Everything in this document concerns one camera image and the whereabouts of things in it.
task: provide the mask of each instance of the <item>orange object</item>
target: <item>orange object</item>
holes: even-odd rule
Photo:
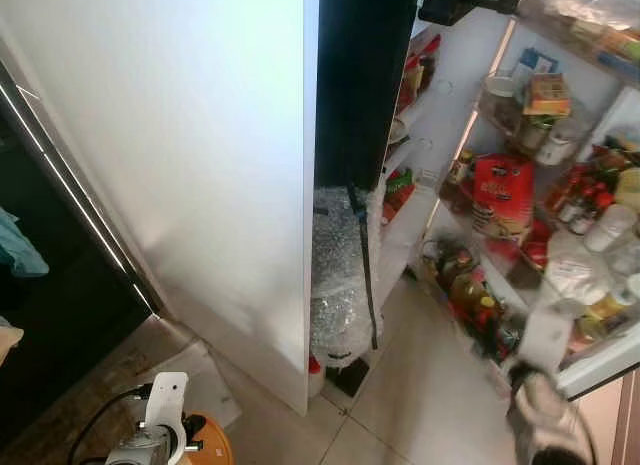
[[[231,445],[224,431],[213,420],[207,419],[205,426],[195,434],[194,440],[203,440],[204,448],[199,452],[185,453],[178,465],[233,465],[233,453]]]
[[[524,115],[562,115],[571,112],[571,97],[561,73],[534,75]]]

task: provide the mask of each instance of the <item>plastic container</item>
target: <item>plastic container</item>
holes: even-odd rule
[[[636,212],[624,205],[613,204],[604,212],[584,237],[585,246],[593,252],[602,252],[637,221]]]
[[[559,165],[575,151],[579,138],[580,127],[577,121],[571,118],[558,120],[536,153],[536,162],[547,166]]]
[[[505,72],[489,75],[484,79],[480,109],[490,115],[507,133],[518,128],[522,107],[515,99],[516,84]]]
[[[309,398],[320,394],[324,387],[325,367],[313,355],[309,356]]]
[[[640,213],[640,167],[620,172],[616,188],[616,202],[627,205]]]
[[[640,299],[640,273],[627,278],[625,285],[609,292],[602,300],[587,307],[587,313],[597,320],[606,320]]]
[[[547,140],[553,120],[545,116],[531,116],[525,117],[521,124],[518,142],[525,153],[536,153]]]

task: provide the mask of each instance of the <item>spice jar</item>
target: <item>spice jar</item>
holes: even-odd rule
[[[536,153],[536,162],[547,166],[560,164],[573,153],[579,136],[580,129],[575,120],[571,118],[558,120]]]
[[[469,150],[463,150],[451,166],[451,170],[447,176],[449,183],[460,184],[467,176],[472,160],[473,153]]]
[[[589,231],[595,221],[600,218],[609,205],[613,203],[613,195],[608,192],[600,192],[592,203],[589,203],[583,212],[573,220],[569,225],[569,229],[576,235],[584,235]]]
[[[594,187],[587,188],[582,192],[582,194],[578,191],[576,194],[571,196],[567,203],[562,207],[562,210],[560,210],[560,213],[558,214],[558,219],[562,223],[571,222],[571,220],[584,212],[585,207],[589,204],[591,197],[595,193],[596,189]]]
[[[555,118],[548,115],[527,116],[522,121],[519,141],[527,153],[535,153],[545,142]]]

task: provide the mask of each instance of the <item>sauce bottle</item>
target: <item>sauce bottle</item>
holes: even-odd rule
[[[609,192],[598,193],[593,202],[588,204],[582,213],[571,220],[569,230],[576,235],[584,235],[612,203],[613,195]]]
[[[554,215],[557,214],[567,199],[576,193],[576,189],[580,184],[580,176],[580,173],[572,172],[564,185],[555,185],[554,190],[544,202],[546,209]]]
[[[564,204],[562,210],[560,210],[558,219],[562,223],[569,223],[577,215],[580,215],[584,211],[584,207],[589,204],[589,201],[595,192],[596,190],[594,187],[588,187],[582,193],[580,193],[579,190],[576,191],[576,193],[569,198],[567,203]]]

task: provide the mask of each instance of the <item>plastic bag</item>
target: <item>plastic bag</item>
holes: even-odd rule
[[[640,28],[640,0],[544,0],[545,12],[616,30]]]
[[[376,277],[380,246],[380,193],[359,191],[368,203],[369,258]],[[311,273],[311,351],[327,367],[346,367],[369,349],[373,325],[365,287],[359,222],[345,187],[314,192]],[[377,335],[382,333],[379,305]]]
[[[554,233],[548,250],[549,262],[536,307],[553,306],[558,294],[589,306],[611,289],[606,264],[580,245],[574,235],[564,230]]]

